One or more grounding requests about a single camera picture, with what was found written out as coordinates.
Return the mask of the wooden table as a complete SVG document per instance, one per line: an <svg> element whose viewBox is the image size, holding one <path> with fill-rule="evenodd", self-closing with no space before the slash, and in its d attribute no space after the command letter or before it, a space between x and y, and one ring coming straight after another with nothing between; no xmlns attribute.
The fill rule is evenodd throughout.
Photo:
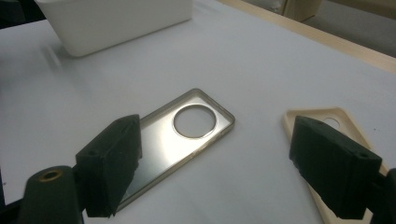
<svg viewBox="0 0 396 224"><path fill-rule="evenodd" d="M381 70L396 75L396 58L390 57L384 53L366 48L336 35L325 33L303 23L277 15L266 9L246 3L243 0L218 1L224 5L233 7L263 21L269 21L298 35L307 37L331 49L335 49Z"/></svg>

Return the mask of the white plastic bin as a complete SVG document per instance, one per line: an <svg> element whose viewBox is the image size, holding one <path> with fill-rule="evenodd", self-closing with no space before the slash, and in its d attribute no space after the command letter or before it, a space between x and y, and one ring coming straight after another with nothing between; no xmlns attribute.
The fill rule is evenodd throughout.
<svg viewBox="0 0 396 224"><path fill-rule="evenodd" d="M187 21L193 0L35 0L65 50L79 57Z"/></svg>

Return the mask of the white table sheet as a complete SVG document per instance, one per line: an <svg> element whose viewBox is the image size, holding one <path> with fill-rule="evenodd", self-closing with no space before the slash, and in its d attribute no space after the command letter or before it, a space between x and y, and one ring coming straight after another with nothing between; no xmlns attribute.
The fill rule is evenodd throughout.
<svg viewBox="0 0 396 224"><path fill-rule="evenodd" d="M112 218L86 224L321 224L289 158L282 118L338 106L396 167L396 75L218 0L189 21L69 56L46 21L0 30L0 171L5 200L76 154L114 119L147 115L193 88L233 129Z"/></svg>

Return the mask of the beige phone case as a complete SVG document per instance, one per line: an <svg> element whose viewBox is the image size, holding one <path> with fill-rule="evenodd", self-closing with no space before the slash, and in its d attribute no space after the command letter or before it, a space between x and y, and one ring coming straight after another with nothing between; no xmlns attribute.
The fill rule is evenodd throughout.
<svg viewBox="0 0 396 224"><path fill-rule="evenodd" d="M339 107L287 111L283 117L283 125L290 143L294 122L298 116L322 121L375 154L353 118ZM337 217L315 190L308 183L307 185L325 224L396 224L396 169L388 169L383 164L383 160L379 174L365 194L367 207L361 219Z"/></svg>

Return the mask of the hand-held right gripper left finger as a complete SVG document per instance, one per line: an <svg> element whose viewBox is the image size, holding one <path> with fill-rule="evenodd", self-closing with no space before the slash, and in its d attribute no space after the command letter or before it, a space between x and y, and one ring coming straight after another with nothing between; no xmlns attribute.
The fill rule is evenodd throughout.
<svg viewBox="0 0 396 224"><path fill-rule="evenodd" d="M89 217L109 217L117 212L142 157L137 114L111 122L76 155Z"/></svg>

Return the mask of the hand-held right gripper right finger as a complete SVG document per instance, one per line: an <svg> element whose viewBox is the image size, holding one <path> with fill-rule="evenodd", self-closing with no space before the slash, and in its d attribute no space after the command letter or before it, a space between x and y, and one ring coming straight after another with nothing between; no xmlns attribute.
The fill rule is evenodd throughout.
<svg viewBox="0 0 396 224"><path fill-rule="evenodd" d="M342 219L361 219L382 159L330 125L295 119L290 159L321 200Z"/></svg>

